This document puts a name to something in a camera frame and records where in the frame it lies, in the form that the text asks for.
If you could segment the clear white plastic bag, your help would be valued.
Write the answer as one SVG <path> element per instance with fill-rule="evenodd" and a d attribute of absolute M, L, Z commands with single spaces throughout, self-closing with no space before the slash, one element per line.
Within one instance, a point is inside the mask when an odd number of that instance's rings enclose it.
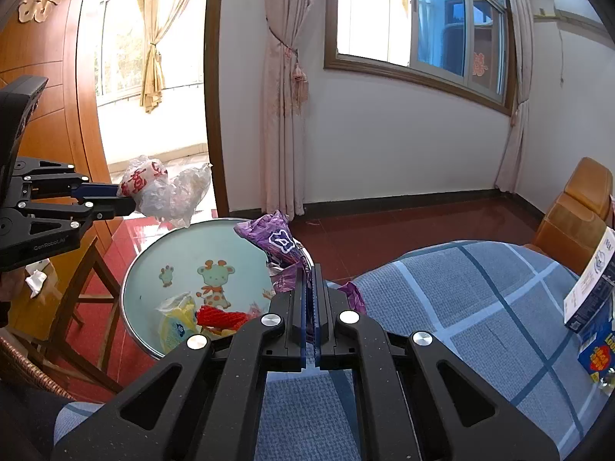
<path fill-rule="evenodd" d="M 144 217 L 155 217 L 174 227 L 189 227 L 211 184 L 210 163 L 189 167 L 170 177 L 160 159 L 139 156 L 129 161 L 117 195 L 131 198 L 136 211 Z"/>

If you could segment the red foam net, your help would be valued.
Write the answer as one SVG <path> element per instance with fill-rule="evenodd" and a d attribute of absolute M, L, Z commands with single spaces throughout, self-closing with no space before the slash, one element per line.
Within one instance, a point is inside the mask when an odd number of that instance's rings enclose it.
<path fill-rule="evenodd" d="M 225 312 L 213 306 L 203 305 L 196 312 L 196 320 L 202 328 L 222 332 L 239 330 L 248 322 L 249 317 L 244 312 Z"/>

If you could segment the yellow white patterned bag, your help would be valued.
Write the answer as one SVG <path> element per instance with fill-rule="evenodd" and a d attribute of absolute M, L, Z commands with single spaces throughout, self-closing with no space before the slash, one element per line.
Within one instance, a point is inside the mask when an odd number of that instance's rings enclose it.
<path fill-rule="evenodd" d="M 190 292 L 166 298 L 156 307 L 156 311 L 161 314 L 158 337 L 164 354 L 200 333 L 196 320 L 197 306 Z"/>

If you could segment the purple snack wrapper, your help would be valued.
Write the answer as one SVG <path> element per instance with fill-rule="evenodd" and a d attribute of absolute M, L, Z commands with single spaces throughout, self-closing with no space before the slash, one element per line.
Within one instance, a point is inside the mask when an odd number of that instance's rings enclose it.
<path fill-rule="evenodd" d="M 315 263 L 302 243 L 294 238 L 288 217 L 281 210 L 275 210 L 257 219 L 240 222 L 233 226 L 233 231 L 266 255 L 266 269 L 272 287 L 264 290 L 263 297 L 272 301 L 276 295 L 293 292 L 297 276 L 301 274 L 306 290 L 303 303 L 309 307 Z"/>

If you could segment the teal cartoon trash bin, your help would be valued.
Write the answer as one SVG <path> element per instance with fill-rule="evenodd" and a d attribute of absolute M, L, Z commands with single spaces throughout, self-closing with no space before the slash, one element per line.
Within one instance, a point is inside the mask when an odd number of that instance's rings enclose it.
<path fill-rule="evenodd" d="M 263 297 L 272 287 L 266 255 L 233 231 L 240 222 L 214 219 L 174 229 L 132 261 L 122 285 L 122 317 L 133 340 L 152 358 L 166 355 L 156 311 L 166 298 L 190 292 L 197 310 L 208 305 L 249 318 L 269 311 L 271 301 Z M 198 327 L 214 339 L 230 334 Z"/>

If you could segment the wooden chair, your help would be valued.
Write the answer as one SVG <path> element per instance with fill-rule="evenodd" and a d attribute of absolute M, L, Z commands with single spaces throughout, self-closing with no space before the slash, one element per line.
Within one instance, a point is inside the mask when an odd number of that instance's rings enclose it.
<path fill-rule="evenodd" d="M 42 371 L 102 387 L 114 395 L 122 386 L 108 374 L 111 346 L 120 315 L 120 285 L 105 263 L 97 238 L 77 250 L 50 259 L 41 292 L 33 297 L 29 287 L 13 299 L 7 331 Z M 70 327 L 85 325 L 80 305 L 100 308 L 106 316 L 97 360 L 92 362 L 68 342 Z"/>

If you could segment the blue Look milk carton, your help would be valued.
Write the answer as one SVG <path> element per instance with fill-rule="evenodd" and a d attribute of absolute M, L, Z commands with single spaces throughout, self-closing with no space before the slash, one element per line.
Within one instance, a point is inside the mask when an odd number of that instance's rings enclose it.
<path fill-rule="evenodd" d="M 614 367 L 614 320 L 602 318 L 593 322 L 584 333 L 577 360 L 591 380 L 598 383 L 602 374 Z"/>

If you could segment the dark snack packet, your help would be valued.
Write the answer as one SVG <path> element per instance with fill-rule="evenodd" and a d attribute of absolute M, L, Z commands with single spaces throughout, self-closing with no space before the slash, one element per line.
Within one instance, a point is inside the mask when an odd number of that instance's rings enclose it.
<path fill-rule="evenodd" d="M 608 370 L 606 370 L 602 374 L 598 382 L 598 388 L 606 395 L 610 395 L 615 390 L 615 368 L 614 367 L 610 367 Z"/>

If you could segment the tall dark blue milk carton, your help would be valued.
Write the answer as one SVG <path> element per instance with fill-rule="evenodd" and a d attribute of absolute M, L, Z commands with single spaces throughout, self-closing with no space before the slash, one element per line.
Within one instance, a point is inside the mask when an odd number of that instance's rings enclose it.
<path fill-rule="evenodd" d="M 564 298 L 564 325 L 580 332 L 614 289 L 614 230 L 606 227 L 587 267 Z"/>

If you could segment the brown leather chaise sofa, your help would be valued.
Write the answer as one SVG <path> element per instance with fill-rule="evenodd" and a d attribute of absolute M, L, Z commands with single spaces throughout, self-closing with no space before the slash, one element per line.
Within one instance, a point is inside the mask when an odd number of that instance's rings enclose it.
<path fill-rule="evenodd" d="M 613 192 L 611 171 L 582 158 L 527 248 L 581 275 L 603 232 L 614 225 Z"/>

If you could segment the pink left curtain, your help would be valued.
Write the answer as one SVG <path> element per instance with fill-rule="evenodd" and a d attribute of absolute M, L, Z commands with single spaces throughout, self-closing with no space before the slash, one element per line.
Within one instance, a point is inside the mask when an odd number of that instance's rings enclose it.
<path fill-rule="evenodd" d="M 298 39 L 314 0 L 265 0 L 267 45 L 262 90 L 262 210 L 304 213 L 304 104 L 309 79 Z"/>

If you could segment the pink curtain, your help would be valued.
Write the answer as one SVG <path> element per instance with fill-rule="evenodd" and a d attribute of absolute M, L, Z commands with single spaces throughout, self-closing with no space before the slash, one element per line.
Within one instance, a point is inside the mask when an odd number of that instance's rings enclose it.
<path fill-rule="evenodd" d="M 516 55 L 517 85 L 514 110 L 504 156 L 495 186 L 515 194 L 521 173 L 523 146 L 530 120 L 530 91 L 534 71 L 534 14 L 532 0 L 509 0 Z"/>
<path fill-rule="evenodd" d="M 304 213 L 304 104 L 309 79 L 298 39 L 314 0 L 265 0 L 267 45 L 262 90 L 262 210 Z"/>

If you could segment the pink right curtain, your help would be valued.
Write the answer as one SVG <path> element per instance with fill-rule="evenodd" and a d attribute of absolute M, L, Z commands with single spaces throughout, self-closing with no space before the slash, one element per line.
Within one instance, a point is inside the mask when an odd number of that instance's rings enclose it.
<path fill-rule="evenodd" d="M 509 0 L 516 55 L 517 85 L 514 110 L 504 156 L 495 186 L 515 194 L 521 173 L 523 146 L 530 120 L 530 91 L 534 71 L 534 14 L 532 0 Z"/>

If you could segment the white air conditioner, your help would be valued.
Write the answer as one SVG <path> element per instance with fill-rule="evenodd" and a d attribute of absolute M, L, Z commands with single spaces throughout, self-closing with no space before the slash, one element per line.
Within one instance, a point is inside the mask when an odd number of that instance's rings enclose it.
<path fill-rule="evenodd" d="M 555 14 L 561 19 L 602 27 L 602 20 L 588 0 L 553 0 Z"/>

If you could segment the wood framed window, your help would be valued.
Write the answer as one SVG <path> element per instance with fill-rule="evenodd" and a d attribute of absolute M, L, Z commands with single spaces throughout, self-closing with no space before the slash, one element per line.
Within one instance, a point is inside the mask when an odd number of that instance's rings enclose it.
<path fill-rule="evenodd" d="M 326 0 L 324 67 L 509 114 L 516 74 L 508 0 Z"/>

